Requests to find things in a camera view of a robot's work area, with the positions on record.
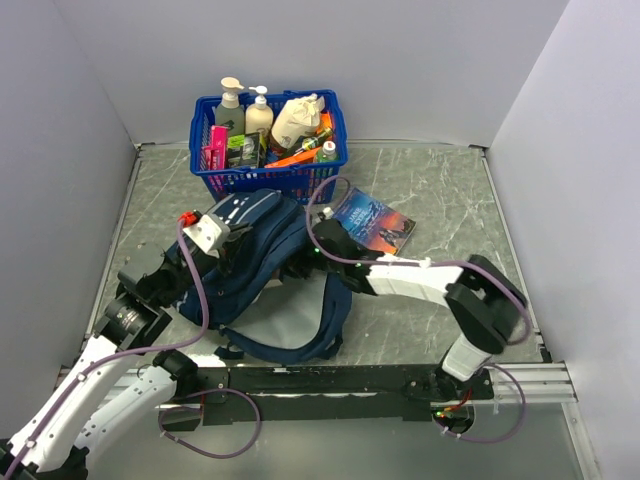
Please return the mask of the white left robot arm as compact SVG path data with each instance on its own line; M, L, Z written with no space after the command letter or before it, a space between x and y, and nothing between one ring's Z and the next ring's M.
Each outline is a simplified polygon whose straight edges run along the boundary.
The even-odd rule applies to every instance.
M204 217L177 225L164 250L139 245L118 273L116 297L95 325L77 362L40 411L1 443L6 479L84 479L90 461L145 411L184 402L198 387L188 341L155 342L171 321L168 307L227 259L250 231Z

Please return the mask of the navy blue student backpack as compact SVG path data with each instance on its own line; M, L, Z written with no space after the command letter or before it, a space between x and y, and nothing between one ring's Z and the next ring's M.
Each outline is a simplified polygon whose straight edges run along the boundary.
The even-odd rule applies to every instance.
M352 293L334 273L303 278L288 271L288 261L310 244L303 207L261 189L231 194L210 212L229 226L251 227L229 273L214 269L202 278L209 327L227 340L215 355L280 365L335 357Z

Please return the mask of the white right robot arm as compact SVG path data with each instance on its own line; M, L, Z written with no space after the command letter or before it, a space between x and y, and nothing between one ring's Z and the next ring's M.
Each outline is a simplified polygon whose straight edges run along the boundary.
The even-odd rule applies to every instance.
M401 258L359 244L335 219L307 230L302 249L285 261L285 270L299 278L332 273L354 293L402 296L447 308L460 329L436 375L438 390L448 398L462 396L492 357L524 342L532 330L526 297L487 258Z

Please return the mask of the blue Jane Eyre book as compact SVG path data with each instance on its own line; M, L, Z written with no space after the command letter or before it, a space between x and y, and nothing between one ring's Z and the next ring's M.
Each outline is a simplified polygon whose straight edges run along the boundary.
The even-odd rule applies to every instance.
M416 226L413 219L358 188L348 192L332 217L360 245L392 255L399 253Z

